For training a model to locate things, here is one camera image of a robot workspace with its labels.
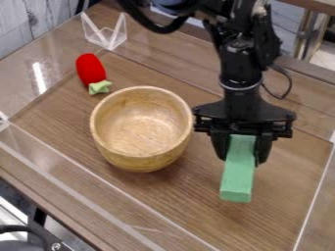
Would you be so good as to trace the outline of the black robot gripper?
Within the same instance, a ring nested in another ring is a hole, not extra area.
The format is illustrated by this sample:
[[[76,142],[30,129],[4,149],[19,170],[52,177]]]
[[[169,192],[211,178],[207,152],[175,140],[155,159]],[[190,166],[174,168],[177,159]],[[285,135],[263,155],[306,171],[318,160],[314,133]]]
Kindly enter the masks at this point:
[[[221,160],[227,160],[230,134],[257,135],[255,165],[267,162],[273,138],[294,136],[294,111],[279,107],[262,98],[261,87],[226,89],[226,97],[193,108],[194,128],[211,134],[211,141]]]

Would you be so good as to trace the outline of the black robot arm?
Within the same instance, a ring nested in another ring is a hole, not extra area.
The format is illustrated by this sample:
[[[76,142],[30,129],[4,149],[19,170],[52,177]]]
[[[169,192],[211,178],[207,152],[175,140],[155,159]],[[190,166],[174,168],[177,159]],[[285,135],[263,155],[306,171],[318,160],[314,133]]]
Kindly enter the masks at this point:
[[[269,0],[150,0],[174,16],[169,25],[155,23],[141,9],[139,0],[117,0],[133,19],[150,31],[169,34],[189,19],[198,18],[210,33],[221,59],[225,98],[193,108],[194,129],[210,135],[217,155],[229,159],[237,135],[251,136],[254,163],[267,162],[273,142],[294,136],[294,111],[266,101],[263,73],[282,72],[275,61],[282,40],[273,26]]]

